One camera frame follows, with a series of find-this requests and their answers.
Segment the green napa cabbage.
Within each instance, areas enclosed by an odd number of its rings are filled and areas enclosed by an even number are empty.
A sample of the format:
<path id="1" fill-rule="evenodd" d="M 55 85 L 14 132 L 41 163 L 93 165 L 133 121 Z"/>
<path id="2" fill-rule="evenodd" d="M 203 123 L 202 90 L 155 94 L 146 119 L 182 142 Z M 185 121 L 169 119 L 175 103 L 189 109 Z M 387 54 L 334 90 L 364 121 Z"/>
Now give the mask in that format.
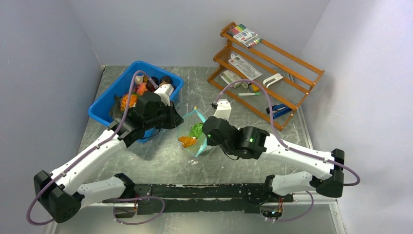
<path id="1" fill-rule="evenodd" d="M 191 126 L 191 129 L 189 131 L 188 137 L 195 137 L 195 138 L 199 138 L 200 135 L 203 133 L 202 132 L 202 126 L 203 123 L 195 123 L 194 125 Z"/>

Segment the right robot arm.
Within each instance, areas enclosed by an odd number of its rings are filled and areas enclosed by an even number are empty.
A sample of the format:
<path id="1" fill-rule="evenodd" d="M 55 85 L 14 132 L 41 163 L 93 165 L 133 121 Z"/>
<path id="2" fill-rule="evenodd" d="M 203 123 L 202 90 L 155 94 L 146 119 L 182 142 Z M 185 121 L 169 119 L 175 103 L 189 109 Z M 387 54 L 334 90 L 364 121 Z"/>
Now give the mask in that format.
<path id="1" fill-rule="evenodd" d="M 277 160 L 289 164 L 299 173 L 277 175 L 263 188 L 269 202 L 293 192 L 316 191 L 318 194 L 339 198 L 344 188 L 344 151 L 316 151 L 293 143 L 282 144 L 274 134 L 252 126 L 237 129 L 228 121 L 209 117 L 202 126 L 208 146 L 219 146 L 227 155 L 237 159 Z"/>

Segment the orange yellow corn piece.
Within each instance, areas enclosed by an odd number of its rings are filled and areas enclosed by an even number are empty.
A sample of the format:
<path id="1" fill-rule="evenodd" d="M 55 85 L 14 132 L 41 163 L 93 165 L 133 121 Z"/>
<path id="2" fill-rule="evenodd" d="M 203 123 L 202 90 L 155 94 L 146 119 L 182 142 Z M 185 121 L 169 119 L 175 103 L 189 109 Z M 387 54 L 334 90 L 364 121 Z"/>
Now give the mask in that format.
<path id="1" fill-rule="evenodd" d="M 182 147 L 184 149 L 194 145 L 197 141 L 197 138 L 195 137 L 189 137 L 189 136 L 181 136 L 178 138 L 178 141 L 181 143 Z"/>

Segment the clear zip top bag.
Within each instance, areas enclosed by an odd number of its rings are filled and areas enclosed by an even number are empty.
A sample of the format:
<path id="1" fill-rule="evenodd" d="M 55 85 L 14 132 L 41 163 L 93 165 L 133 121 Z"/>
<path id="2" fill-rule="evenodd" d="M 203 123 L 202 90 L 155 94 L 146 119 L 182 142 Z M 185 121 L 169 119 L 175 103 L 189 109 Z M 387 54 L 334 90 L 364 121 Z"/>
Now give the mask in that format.
<path id="1" fill-rule="evenodd" d="M 204 113 L 197 107 L 183 116 L 184 123 L 178 127 L 180 146 L 189 154 L 198 157 L 207 148 L 207 138 L 202 132 L 206 121 Z"/>

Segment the dark plum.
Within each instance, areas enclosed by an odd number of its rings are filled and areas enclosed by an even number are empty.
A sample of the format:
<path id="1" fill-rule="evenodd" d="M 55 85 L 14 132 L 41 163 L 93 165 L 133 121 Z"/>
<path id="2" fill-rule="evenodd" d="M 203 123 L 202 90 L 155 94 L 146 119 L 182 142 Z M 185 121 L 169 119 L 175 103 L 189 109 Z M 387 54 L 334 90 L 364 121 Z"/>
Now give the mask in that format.
<path id="1" fill-rule="evenodd" d="M 170 76 L 163 76 L 160 79 L 160 84 L 161 85 L 163 85 L 163 84 L 173 84 L 173 81 L 172 81 Z"/>

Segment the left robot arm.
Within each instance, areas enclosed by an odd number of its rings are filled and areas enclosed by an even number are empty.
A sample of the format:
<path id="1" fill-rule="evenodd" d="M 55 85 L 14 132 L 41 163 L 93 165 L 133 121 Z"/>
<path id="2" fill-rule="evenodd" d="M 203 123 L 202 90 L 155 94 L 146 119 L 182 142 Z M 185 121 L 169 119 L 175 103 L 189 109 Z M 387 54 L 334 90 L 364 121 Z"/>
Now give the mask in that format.
<path id="1" fill-rule="evenodd" d="M 39 202 L 52 221 L 63 223 L 81 209 L 104 200 L 127 203 L 136 197 L 135 183 L 119 173 L 109 179 L 85 183 L 97 167 L 146 137 L 151 129 L 175 129 L 183 118 L 174 106 L 175 93 L 145 92 L 136 104 L 125 109 L 91 145 L 66 164 L 34 176 L 35 202 Z"/>

